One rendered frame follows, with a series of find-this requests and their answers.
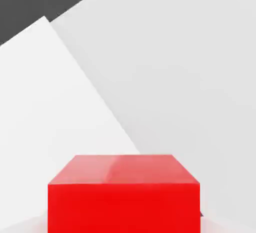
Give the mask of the small red cube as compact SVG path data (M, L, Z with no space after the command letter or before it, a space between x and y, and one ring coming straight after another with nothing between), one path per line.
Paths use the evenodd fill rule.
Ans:
M48 184L47 233L201 233L200 183L171 154L77 155Z

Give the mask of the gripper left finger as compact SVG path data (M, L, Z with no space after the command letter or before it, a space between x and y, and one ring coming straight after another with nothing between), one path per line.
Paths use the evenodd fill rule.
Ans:
M48 233L48 211L0 230L0 233Z

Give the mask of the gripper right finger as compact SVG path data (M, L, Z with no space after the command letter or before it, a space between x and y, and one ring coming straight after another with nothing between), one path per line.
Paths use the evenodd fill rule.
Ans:
M249 233L249 227L228 219L211 218L200 212L200 233Z

